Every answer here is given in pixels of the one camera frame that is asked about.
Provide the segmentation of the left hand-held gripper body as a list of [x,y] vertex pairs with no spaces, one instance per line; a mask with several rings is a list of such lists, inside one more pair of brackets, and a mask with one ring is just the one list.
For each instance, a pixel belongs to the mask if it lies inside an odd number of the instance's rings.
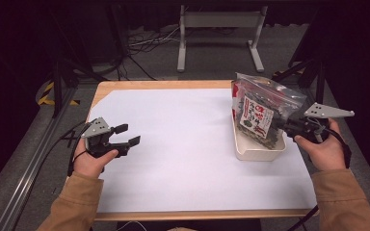
[[90,122],[89,127],[83,132],[82,138],[86,149],[93,157],[100,158],[113,149],[119,152],[118,158],[127,155],[130,148],[125,148],[124,142],[110,143],[110,138],[116,135],[111,128],[103,117],[99,117]]

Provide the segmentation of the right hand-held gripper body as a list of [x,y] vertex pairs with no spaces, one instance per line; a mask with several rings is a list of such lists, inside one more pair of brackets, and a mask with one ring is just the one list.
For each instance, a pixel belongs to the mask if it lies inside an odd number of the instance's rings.
[[343,141],[336,132],[330,128],[329,119],[337,117],[354,116],[354,111],[346,111],[331,106],[314,103],[304,111],[302,117],[290,116],[282,125],[282,130],[289,138],[302,136],[314,143],[325,141],[329,135]]

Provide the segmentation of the clear packet of dark snacks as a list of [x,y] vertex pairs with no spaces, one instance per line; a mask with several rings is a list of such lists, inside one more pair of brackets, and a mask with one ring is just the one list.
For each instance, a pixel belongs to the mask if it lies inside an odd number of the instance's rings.
[[276,148],[282,125],[306,100],[271,79],[242,73],[236,74],[231,90],[237,130],[268,149]]

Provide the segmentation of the white divided plastic container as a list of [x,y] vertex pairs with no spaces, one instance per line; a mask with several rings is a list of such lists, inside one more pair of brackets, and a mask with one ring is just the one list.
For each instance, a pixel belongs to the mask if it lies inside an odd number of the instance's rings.
[[277,114],[254,92],[253,84],[238,82],[240,112],[233,119],[236,157],[241,161],[272,162],[286,149],[282,131],[272,125]]

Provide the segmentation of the person's left hand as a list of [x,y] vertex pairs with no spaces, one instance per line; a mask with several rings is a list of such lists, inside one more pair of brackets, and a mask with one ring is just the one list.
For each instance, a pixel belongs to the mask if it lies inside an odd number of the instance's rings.
[[113,149],[102,157],[95,158],[87,152],[85,142],[81,139],[76,146],[73,157],[74,171],[87,177],[98,178],[102,169],[118,154],[119,152]]

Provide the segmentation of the person's right hand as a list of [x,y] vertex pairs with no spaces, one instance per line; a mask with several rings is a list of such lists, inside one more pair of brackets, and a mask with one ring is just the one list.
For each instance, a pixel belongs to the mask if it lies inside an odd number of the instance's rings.
[[318,170],[327,171],[346,168],[343,146],[334,135],[329,135],[322,143],[313,143],[302,136],[296,136],[294,141],[309,155],[312,164]]

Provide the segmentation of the black tape cross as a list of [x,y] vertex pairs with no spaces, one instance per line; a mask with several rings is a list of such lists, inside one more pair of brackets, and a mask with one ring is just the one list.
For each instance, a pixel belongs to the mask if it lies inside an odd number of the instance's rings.
[[67,131],[65,134],[61,135],[60,140],[66,141],[66,147],[71,148],[74,141],[76,140],[76,130],[72,129]]

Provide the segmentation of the black metal stand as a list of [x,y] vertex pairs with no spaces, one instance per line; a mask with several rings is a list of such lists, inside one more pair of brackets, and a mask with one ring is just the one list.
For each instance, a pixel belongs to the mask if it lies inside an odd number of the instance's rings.
[[324,101],[325,66],[319,59],[310,59],[295,64],[285,71],[277,71],[272,76],[272,80],[280,82],[300,70],[303,73],[298,79],[298,86],[301,89],[308,89],[313,81],[316,81],[315,102],[322,104]]
[[75,90],[79,85],[78,75],[74,72],[77,69],[89,78],[94,79],[97,82],[106,81],[106,78],[100,76],[99,74],[94,73],[91,70],[79,65],[78,63],[73,62],[72,60],[66,58],[58,59],[53,65],[53,83],[54,83],[54,113],[53,118],[56,118],[64,105],[66,100],[63,97],[62,93],[62,83],[66,84],[66,89]]

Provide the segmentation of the yellow and black hazard tape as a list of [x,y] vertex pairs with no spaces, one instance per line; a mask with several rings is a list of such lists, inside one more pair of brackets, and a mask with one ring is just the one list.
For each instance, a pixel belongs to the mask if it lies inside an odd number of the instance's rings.
[[54,82],[49,81],[47,86],[44,88],[40,99],[38,100],[39,105],[55,105],[55,101],[48,98],[48,95],[53,88],[54,88]]

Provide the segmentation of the white metal table frame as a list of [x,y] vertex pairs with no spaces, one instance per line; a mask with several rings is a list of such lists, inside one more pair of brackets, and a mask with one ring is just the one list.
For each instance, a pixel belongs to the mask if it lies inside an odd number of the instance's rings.
[[262,73],[264,65],[257,50],[268,7],[252,12],[189,12],[182,5],[180,9],[177,71],[183,72],[186,64],[186,29],[187,28],[253,28],[254,35],[247,45],[256,71]]

